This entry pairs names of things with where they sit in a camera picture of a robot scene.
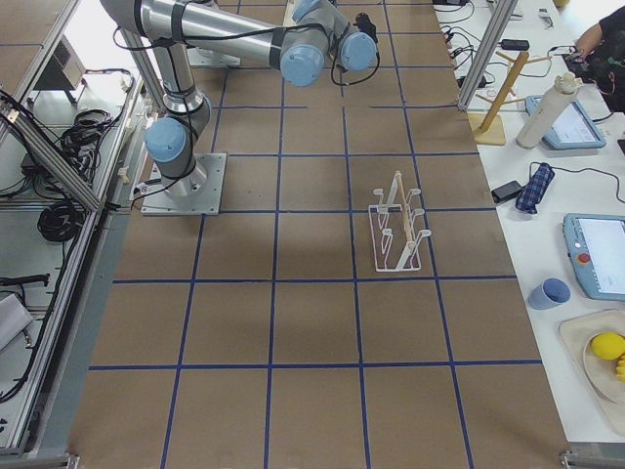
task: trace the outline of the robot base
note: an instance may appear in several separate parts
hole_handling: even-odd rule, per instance
[[[154,193],[144,199],[141,209],[144,215],[219,215],[227,155],[225,153],[199,153],[195,155],[195,159],[208,175],[202,190],[188,197],[172,197],[167,192],[156,193],[162,190],[163,186],[154,186],[151,191]],[[150,177],[160,177],[160,171],[155,165]]]
[[[197,49],[187,49],[188,63],[192,68],[239,68],[241,59],[226,54],[215,53],[213,57],[204,57]]]

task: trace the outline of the black sleeve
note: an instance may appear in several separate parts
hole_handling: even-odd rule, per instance
[[[625,30],[625,7],[621,7],[609,17],[599,21],[603,37],[609,36],[614,31]]]

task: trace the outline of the yellow lemon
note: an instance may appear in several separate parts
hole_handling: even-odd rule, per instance
[[[604,332],[590,343],[591,350],[604,360],[615,360],[625,354],[625,338],[616,332]]]

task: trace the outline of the bottle cap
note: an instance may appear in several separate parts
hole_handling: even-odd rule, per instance
[[[582,86],[582,79],[576,78],[573,73],[567,71],[563,75],[556,77],[554,86],[559,92],[572,95],[577,91],[577,88]]]

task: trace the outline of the red button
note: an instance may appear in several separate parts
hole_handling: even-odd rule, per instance
[[[590,262],[590,254],[586,252],[582,252],[577,256],[577,262],[582,265],[588,264]]]

